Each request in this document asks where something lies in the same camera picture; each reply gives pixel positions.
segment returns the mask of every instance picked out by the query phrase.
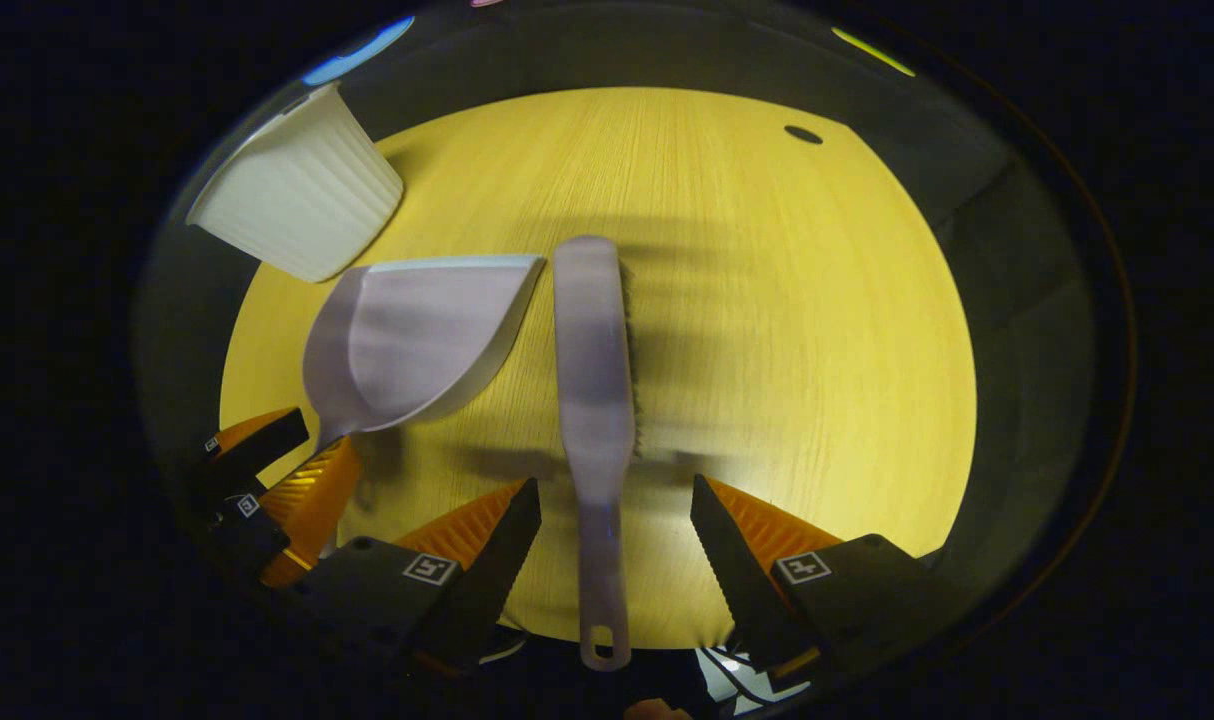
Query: handle hole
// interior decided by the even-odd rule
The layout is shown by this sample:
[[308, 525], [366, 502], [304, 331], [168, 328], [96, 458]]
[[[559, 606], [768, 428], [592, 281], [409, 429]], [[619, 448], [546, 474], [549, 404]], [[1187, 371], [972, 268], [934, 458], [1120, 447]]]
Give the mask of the handle hole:
[[611, 661], [612, 656], [615, 654], [613, 650], [615, 644], [612, 642], [611, 628], [607, 625], [594, 625], [590, 628], [589, 642], [594, 644], [594, 654], [602, 657], [603, 661]]

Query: white plastic container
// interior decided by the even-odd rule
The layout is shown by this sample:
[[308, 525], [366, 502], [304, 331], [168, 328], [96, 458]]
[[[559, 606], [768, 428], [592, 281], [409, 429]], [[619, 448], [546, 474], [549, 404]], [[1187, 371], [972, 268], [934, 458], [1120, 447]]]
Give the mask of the white plastic container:
[[398, 206], [402, 178], [336, 87], [310, 92], [238, 146], [185, 222], [304, 280], [345, 270]]

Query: white dustpan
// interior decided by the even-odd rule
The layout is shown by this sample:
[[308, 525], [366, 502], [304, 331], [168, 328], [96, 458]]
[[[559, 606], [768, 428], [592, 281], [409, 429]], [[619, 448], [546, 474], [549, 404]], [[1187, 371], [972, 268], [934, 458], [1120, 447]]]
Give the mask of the white dustpan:
[[470, 402], [510, 352], [543, 263], [495, 255], [346, 270], [305, 345], [319, 450]]

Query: hand brush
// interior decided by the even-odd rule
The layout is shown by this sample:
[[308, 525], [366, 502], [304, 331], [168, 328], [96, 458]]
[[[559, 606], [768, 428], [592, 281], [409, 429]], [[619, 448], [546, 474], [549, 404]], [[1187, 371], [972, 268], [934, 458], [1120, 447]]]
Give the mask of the hand brush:
[[[594, 670], [629, 662], [620, 497], [634, 454], [634, 395], [615, 243], [580, 236], [554, 253], [558, 424], [580, 527], [580, 659]], [[611, 635], [599, 654], [594, 630]]]

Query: wood grain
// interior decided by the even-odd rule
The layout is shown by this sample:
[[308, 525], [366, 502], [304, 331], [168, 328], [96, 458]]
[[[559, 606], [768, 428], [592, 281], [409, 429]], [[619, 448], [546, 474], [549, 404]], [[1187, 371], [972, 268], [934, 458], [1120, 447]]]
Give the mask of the wood grain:
[[[405, 197], [357, 265], [548, 256], [580, 233], [619, 243], [639, 386], [622, 528], [635, 647], [715, 644], [731, 628], [688, 521], [694, 471], [840, 538], [878, 532], [914, 555], [944, 542], [976, 427], [968, 324], [913, 200], [850, 129], [755, 100], [602, 87], [461, 110], [378, 147]], [[356, 437], [364, 477], [339, 532], [393, 539], [534, 475], [544, 523], [507, 616], [575, 639], [551, 280], [544, 270], [506, 364], [464, 410]], [[229, 342], [222, 425], [301, 406], [318, 427], [300, 361], [331, 284], [261, 265]]]

